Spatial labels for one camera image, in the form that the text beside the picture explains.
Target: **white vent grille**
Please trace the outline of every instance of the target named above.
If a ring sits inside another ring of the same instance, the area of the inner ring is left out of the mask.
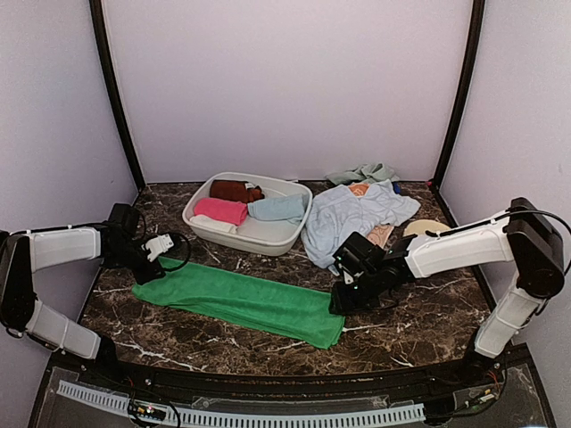
[[[119,416],[128,416],[128,397],[116,392],[98,391],[84,385],[60,381],[59,395]],[[181,426],[216,428],[373,428],[410,424],[425,420],[424,406],[385,408],[366,412],[311,416],[270,416],[215,413],[177,407]],[[170,407],[164,425],[177,426],[177,417]]]

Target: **pile of laundry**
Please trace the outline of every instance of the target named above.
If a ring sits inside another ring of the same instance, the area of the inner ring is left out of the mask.
[[[310,260],[335,274],[333,254],[350,234],[359,232],[383,246],[393,227],[420,207],[418,201],[399,194],[399,186],[393,183],[399,178],[382,164],[360,165],[327,179],[338,186],[313,199],[302,241]]]
[[[287,220],[300,223],[305,214],[308,195],[294,194],[265,198],[261,188],[235,180],[214,180],[210,197],[194,206],[191,225],[235,235],[248,216],[261,221]]]

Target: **light blue cloth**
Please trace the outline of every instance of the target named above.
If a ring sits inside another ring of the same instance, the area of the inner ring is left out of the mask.
[[[370,185],[360,198],[346,185],[339,185],[313,199],[302,230],[305,251],[315,265],[332,268],[333,254],[350,234],[367,236],[376,225],[400,226],[419,207],[418,201],[396,194],[391,180]]]
[[[282,198],[260,199],[248,204],[248,214],[261,221],[288,220],[300,223],[305,215],[308,194],[293,194]]]
[[[385,180],[400,180],[394,173],[394,169],[382,163],[365,163],[356,169],[329,174],[326,179],[334,185],[348,185],[354,182],[373,184]]]

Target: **green cloth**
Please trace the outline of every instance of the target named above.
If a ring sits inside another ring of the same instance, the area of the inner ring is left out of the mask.
[[[180,261],[161,258],[165,268]],[[327,349],[344,317],[329,314],[330,295],[293,285],[188,263],[164,278],[133,286],[138,299],[184,309],[244,327],[281,334]]]
[[[365,163],[359,165],[356,169],[329,174],[326,176],[326,179],[334,185],[348,185],[354,182],[372,185],[385,180],[400,180],[394,173],[394,169],[382,163]]]

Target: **pink towel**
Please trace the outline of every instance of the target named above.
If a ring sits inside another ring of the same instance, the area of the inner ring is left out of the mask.
[[[241,202],[224,201],[216,198],[201,199],[194,207],[194,214],[201,214],[218,221],[240,226],[248,215],[248,206]]]

